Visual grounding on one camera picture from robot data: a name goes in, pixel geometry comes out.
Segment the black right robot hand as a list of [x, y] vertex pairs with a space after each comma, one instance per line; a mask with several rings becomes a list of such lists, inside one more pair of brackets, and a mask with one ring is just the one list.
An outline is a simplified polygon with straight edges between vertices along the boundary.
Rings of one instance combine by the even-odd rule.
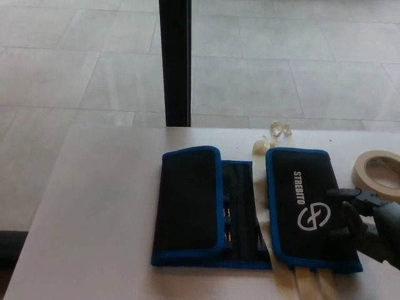
[[399, 269], [399, 204], [372, 191], [330, 189], [326, 197], [341, 208], [344, 227], [329, 233], [337, 245], [353, 249]]

